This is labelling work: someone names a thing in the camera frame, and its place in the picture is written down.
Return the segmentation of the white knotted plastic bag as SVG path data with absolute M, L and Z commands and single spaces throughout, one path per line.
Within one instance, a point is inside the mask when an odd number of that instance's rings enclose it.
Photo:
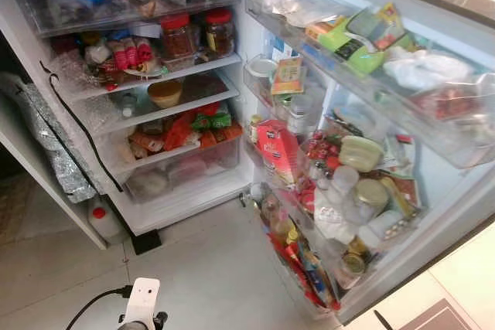
M 466 62 L 444 53 L 425 49 L 410 52 L 400 46 L 392 46 L 385 53 L 383 69 L 386 75 L 401 87 L 417 92 L 456 82 L 473 73 L 473 68 Z

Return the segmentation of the grey floor mat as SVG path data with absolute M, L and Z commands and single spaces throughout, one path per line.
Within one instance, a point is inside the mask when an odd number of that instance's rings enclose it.
M 473 330 L 448 299 L 439 299 L 398 330 Z

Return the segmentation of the pink white snack packet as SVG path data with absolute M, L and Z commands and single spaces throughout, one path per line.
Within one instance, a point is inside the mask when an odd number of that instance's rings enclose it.
M 127 69 L 128 70 L 136 70 L 138 69 L 139 64 L 141 64 L 141 59 L 139 59 L 138 47 L 135 44 L 134 38 L 128 37 L 124 38 L 121 43 L 124 44 L 126 50 L 126 58 L 127 58 Z
M 120 40 L 108 41 L 108 47 L 112 51 L 114 65 L 119 71 L 126 71 L 128 69 L 128 55 L 126 44 Z
M 155 51 L 153 51 L 149 38 L 135 36 L 134 41 L 138 64 L 155 61 Z

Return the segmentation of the clear smooth door bin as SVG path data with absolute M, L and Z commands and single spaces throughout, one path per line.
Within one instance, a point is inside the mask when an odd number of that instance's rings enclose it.
M 303 94 L 257 94 L 245 83 L 245 86 L 259 99 L 261 112 L 268 118 L 285 121 L 293 134 L 304 135 L 317 128 L 323 111 L 326 87 L 321 80 L 303 62 L 306 75 L 302 82 Z

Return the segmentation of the green snack packet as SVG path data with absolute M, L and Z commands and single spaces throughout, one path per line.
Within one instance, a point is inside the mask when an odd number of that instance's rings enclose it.
M 199 107 L 195 111 L 191 128 L 202 131 L 206 129 L 228 128 L 232 125 L 232 114 L 226 105 L 216 107 Z

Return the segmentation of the round container white lid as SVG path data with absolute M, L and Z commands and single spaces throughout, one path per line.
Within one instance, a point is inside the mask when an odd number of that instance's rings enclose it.
M 244 64 L 245 83 L 257 94 L 269 96 L 272 77 L 275 75 L 277 63 L 258 55 Z

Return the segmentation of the red lid chili flake jar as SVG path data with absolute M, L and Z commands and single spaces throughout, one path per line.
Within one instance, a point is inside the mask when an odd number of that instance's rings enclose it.
M 160 26 L 164 56 L 167 59 L 185 58 L 195 53 L 188 13 L 163 16 Z

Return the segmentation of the glass jar gold lid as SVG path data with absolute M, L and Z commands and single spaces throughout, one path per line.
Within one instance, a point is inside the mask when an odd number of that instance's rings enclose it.
M 361 179 L 353 190 L 358 216 L 364 221 L 382 213 L 391 199 L 388 189 L 378 179 Z

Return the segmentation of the glass fridge shelf white trim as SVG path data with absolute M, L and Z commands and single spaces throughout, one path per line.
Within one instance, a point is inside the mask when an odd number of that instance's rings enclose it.
M 105 87 L 86 87 L 86 89 L 78 90 L 78 92 L 60 92 L 60 94 L 61 97 L 67 101 L 67 103 L 74 103 L 74 101 L 84 100 L 84 98 L 106 96 L 106 94 L 124 92 L 124 90 L 131 89 L 132 87 L 146 87 L 148 85 L 152 85 L 152 83 L 158 83 L 160 80 L 174 80 L 193 75 L 194 73 L 212 71 L 213 69 L 241 63 L 241 61 L 243 61 L 241 56 L 227 56 L 219 60 L 197 64 L 193 67 L 178 70 L 176 72 L 164 73 L 164 75 L 161 75 L 158 78 L 138 78 L 135 80 L 128 80 L 128 82 L 121 83 L 116 90 L 106 90 Z
M 180 114 L 180 112 L 197 110 L 197 108 L 205 107 L 208 104 L 220 103 L 240 94 L 240 91 L 225 76 L 218 75 L 218 73 L 194 73 L 194 75 L 178 79 L 183 79 L 183 97 L 181 97 L 179 104 L 174 105 L 174 107 L 164 108 L 164 110 L 156 107 L 146 93 L 148 87 L 133 87 L 133 89 L 125 90 L 123 93 L 114 93 L 110 96 L 111 100 L 117 104 L 119 94 L 134 94 L 138 98 L 138 108 L 134 117 L 124 117 L 109 128 L 103 130 L 88 129 L 89 132 L 92 135 L 103 135 L 121 129 L 133 128 L 135 125 L 157 121 L 164 117 L 170 117 L 170 115 Z

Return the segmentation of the red small packets bundle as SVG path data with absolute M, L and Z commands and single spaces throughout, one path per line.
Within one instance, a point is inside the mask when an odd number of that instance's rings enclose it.
M 342 135 L 326 134 L 323 130 L 315 130 L 306 142 L 306 157 L 308 160 L 325 162 L 328 158 L 340 156 Z

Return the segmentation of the clear ribbed door bin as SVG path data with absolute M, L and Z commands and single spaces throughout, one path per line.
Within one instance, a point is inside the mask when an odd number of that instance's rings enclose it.
M 332 11 L 321 22 L 337 15 L 354 15 L 361 9 L 340 4 L 333 0 L 325 2 L 325 9 Z M 483 107 L 477 114 L 467 115 L 449 121 L 438 121 L 430 114 L 425 114 L 420 107 L 409 100 L 417 90 L 401 87 L 393 78 L 386 75 L 383 65 L 373 73 L 360 75 L 349 68 L 345 62 L 332 56 L 324 48 L 315 44 L 306 36 L 305 27 L 291 26 L 281 15 L 273 15 L 261 11 L 251 0 L 245 2 L 247 12 L 266 29 L 285 40 L 297 50 L 307 64 L 319 72 L 325 73 L 346 87 L 354 96 L 360 97 L 382 117 L 393 121 L 397 126 L 414 136 L 418 141 L 429 146 L 436 154 L 441 155 L 457 168 L 470 168 L 492 159 L 491 146 L 494 130 L 494 73 L 488 67 L 482 67 L 474 61 L 460 56 L 428 38 L 407 30 L 413 37 L 413 51 L 425 49 L 436 53 L 444 53 L 466 62 L 473 68 L 467 78 L 450 83 L 467 83 L 477 88 L 482 97 Z

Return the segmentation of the clear bubble wrap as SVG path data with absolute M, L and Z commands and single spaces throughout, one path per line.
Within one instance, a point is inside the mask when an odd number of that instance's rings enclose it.
M 71 110 L 90 130 L 109 128 L 124 117 L 110 94 L 77 52 L 63 53 L 52 58 L 53 72 L 59 76 L 56 90 Z

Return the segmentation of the orange red food packet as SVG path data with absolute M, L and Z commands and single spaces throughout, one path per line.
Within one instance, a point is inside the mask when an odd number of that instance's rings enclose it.
M 210 128 L 200 132 L 200 147 L 209 148 L 219 143 L 234 140 L 243 135 L 244 129 L 238 124 L 233 123 L 226 128 Z

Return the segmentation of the open fridge door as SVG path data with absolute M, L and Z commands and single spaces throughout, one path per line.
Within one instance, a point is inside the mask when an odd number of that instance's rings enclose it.
M 272 59 L 302 57 L 285 40 L 252 18 L 246 1 L 243 0 L 237 9 L 238 54 L 244 58 L 257 55 Z M 333 1 L 355 9 L 380 9 L 392 2 L 405 29 L 490 68 L 495 76 L 494 0 Z M 343 112 L 347 117 L 355 117 L 365 133 L 386 145 L 398 144 L 401 135 L 409 136 L 411 153 L 408 160 L 415 186 L 409 203 L 416 207 L 416 214 L 398 227 L 395 237 L 382 236 L 372 240 L 371 234 L 381 232 L 382 225 L 357 227 L 356 237 L 364 238 L 369 248 L 369 260 L 364 273 L 347 276 L 343 272 L 343 243 L 326 239 L 304 211 L 292 211 L 291 216 L 306 234 L 310 246 L 317 249 L 318 258 L 325 265 L 333 265 L 339 276 L 335 289 L 340 308 L 316 308 L 305 298 L 300 285 L 286 288 L 275 296 L 275 303 L 289 303 L 310 316 L 317 328 L 326 330 L 371 319 L 378 310 L 385 311 L 390 318 L 415 316 L 434 305 L 438 295 L 436 290 L 413 294 L 411 289 L 417 278 L 477 234 L 494 213 L 494 130 L 492 159 L 470 168 L 457 168 L 393 121 L 382 117 L 346 87 L 318 69 L 309 68 L 326 87 L 318 129 L 328 128 L 331 114 Z

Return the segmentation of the green black snack bag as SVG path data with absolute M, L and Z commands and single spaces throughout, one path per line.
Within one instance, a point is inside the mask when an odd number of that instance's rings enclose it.
M 415 43 L 392 2 L 378 11 L 361 9 L 305 27 L 306 36 L 360 75 L 381 68 L 393 48 L 413 51 Z

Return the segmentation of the white jug red cap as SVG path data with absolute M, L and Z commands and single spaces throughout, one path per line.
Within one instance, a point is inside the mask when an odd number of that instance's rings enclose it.
M 92 197 L 86 206 L 89 224 L 108 244 L 120 244 L 126 239 L 124 227 L 101 197 Z

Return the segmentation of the small jar yellow lid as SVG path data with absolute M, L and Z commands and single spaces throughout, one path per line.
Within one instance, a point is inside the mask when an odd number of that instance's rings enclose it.
M 248 128 L 250 128 L 250 132 L 248 132 L 248 138 L 250 138 L 250 142 L 254 145 L 257 145 L 259 140 L 259 128 L 261 127 L 261 123 L 265 121 L 265 119 L 259 115 L 254 114 L 251 115 L 250 121 L 248 122 Z

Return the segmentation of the white plate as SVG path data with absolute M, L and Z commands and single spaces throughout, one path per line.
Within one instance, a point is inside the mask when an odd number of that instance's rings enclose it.
M 166 67 L 162 65 L 149 65 L 149 63 L 144 63 L 139 70 L 127 69 L 124 70 L 125 73 L 131 76 L 135 76 L 142 79 L 159 78 L 164 75 L 164 73 L 169 72 Z

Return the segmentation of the silver bubble foil sheet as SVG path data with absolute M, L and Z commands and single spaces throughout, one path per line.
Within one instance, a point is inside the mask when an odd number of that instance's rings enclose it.
M 21 108 L 40 147 L 52 165 L 54 175 L 65 196 L 73 202 L 86 202 L 98 196 L 97 189 L 88 178 L 88 174 L 74 159 L 74 153 L 63 141 L 64 130 L 54 119 L 54 114 L 40 96 L 34 85 L 28 85 L 19 75 L 0 72 L 0 92 L 10 96 Z

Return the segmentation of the white plastic bottle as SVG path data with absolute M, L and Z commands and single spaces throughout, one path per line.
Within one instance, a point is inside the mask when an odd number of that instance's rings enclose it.
M 353 187 L 360 179 L 355 168 L 340 166 L 331 177 L 317 181 L 314 196 L 314 220 L 326 239 L 350 244 L 357 233 L 357 211 Z

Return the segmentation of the black rubber strip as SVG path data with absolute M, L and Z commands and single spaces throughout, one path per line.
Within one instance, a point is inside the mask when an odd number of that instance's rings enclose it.
M 72 117 L 75 122 L 75 126 L 77 126 L 77 132 L 80 132 L 85 138 L 87 143 L 87 150 L 90 152 L 91 157 L 99 164 L 99 174 L 102 174 L 104 178 L 109 179 L 110 182 L 114 185 L 114 188 L 117 189 L 117 192 L 123 193 L 124 188 L 121 186 L 120 182 L 114 178 L 114 176 L 110 173 L 109 168 L 105 165 L 102 157 L 98 152 L 97 143 L 94 140 L 94 137 L 89 132 L 87 128 L 85 128 L 84 122 L 75 114 L 73 108 L 64 100 L 63 95 L 60 93 L 59 89 L 57 89 L 56 82 L 60 82 L 60 75 L 56 72 L 53 72 L 52 69 L 46 67 L 45 62 L 42 60 L 39 61 L 40 69 L 47 75 L 47 83 L 49 83 L 50 87 L 52 87 L 52 91 L 54 97 L 63 105 L 64 110 Z

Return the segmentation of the round container cream lid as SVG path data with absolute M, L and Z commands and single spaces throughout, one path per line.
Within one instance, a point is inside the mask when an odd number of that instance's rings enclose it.
M 349 135 L 342 138 L 339 160 L 358 172 L 370 172 L 381 163 L 384 149 L 377 142 L 365 137 Z

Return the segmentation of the small clear bottle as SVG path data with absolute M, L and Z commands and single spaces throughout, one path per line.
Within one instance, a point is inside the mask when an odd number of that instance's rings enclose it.
M 123 117 L 134 117 L 138 108 L 138 98 L 131 93 L 119 94 L 117 104 Z

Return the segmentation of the red lid jar yellow label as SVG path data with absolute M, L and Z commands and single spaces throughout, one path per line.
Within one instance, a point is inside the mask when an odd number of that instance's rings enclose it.
M 210 54 L 216 58 L 227 57 L 234 51 L 234 27 L 230 9 L 211 9 L 205 13 L 204 34 Z

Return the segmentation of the bagged red meat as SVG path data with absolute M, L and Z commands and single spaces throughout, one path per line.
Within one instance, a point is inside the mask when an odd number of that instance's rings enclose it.
M 483 107 L 483 100 L 474 85 L 467 83 L 446 83 L 432 90 L 412 94 L 408 97 L 412 104 L 430 114 L 436 121 L 477 114 Z

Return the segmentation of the dark printed food packet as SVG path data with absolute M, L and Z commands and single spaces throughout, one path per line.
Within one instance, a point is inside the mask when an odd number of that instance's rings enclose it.
M 97 82 L 107 92 L 114 92 L 126 80 L 127 73 L 117 68 L 112 61 L 93 65 Z

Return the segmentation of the orange box green print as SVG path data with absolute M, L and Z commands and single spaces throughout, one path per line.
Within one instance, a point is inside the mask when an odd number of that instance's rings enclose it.
M 272 96 L 303 94 L 305 92 L 302 80 L 306 75 L 306 69 L 303 66 L 303 61 L 301 56 L 297 56 L 276 62 L 276 70 L 273 73 L 270 86 Z

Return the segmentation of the small white food bag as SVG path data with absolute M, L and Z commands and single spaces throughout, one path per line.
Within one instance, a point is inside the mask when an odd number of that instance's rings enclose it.
M 84 48 L 84 60 L 89 65 L 100 65 L 112 58 L 113 52 L 107 46 L 105 40 L 99 40 L 98 43 L 88 45 Z

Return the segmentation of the red flour packet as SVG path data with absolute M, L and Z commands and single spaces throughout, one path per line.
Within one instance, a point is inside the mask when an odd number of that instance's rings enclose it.
M 265 119 L 258 123 L 257 147 L 263 160 L 287 185 L 296 185 L 303 175 L 299 143 L 285 121 Z

